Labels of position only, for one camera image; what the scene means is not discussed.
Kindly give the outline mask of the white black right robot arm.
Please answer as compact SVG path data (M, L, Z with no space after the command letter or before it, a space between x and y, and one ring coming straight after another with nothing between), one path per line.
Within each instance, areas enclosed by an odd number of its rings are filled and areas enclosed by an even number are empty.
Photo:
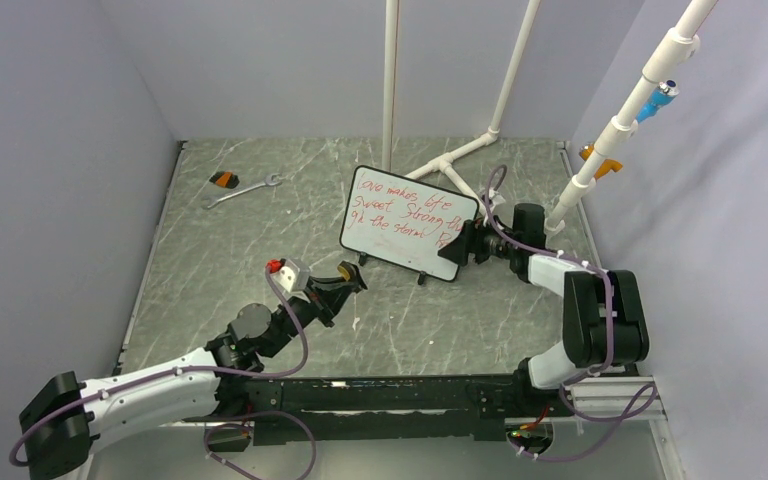
M513 222L480 218L444 241L439 257L459 266L492 257L508 262L522 281L562 299L562 335L545 352L524 360L526 377L511 388L517 411L534 415L551 389L588 373L644 360L650 339L638 283L628 270L603 270L546 247L542 206L519 203Z

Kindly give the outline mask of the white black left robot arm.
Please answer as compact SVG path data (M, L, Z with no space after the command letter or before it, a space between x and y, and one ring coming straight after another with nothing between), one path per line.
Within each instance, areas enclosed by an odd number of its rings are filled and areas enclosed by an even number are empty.
M285 296L290 273L283 267L267 275L279 297L275 309L262 304L242 308L226 330L205 346L173 360L130 374L80 381L72 371L57 374L19 415L22 434L9 461L33 479L56 479L82 466L101 449L145 430L185 419L232 420L247 406L241 387L250 379L276 379L263 361L291 341L302 354L289 374L301 370L310 354L305 328L326 327L349 298L367 285L356 265L343 262L336 277L310 277Z

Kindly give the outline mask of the yellow black round eraser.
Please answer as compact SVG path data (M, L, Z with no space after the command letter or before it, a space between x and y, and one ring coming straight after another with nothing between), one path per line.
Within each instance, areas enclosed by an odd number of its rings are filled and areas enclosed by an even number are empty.
M337 270L345 281L355 281L358 277L357 267L348 261L341 261Z

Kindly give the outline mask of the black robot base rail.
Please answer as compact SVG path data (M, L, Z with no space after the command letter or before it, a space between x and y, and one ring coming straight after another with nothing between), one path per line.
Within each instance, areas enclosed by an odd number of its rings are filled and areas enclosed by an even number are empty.
M244 417L256 446L318 441L470 437L503 441L513 428L572 413L524 373L233 380L208 422Z

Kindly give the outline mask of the white whiteboard black frame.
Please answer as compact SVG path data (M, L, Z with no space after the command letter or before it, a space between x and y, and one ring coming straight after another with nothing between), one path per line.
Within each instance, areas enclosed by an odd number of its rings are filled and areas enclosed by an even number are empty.
M451 282L459 266L438 251L479 213L470 196L369 166L354 170L340 245Z

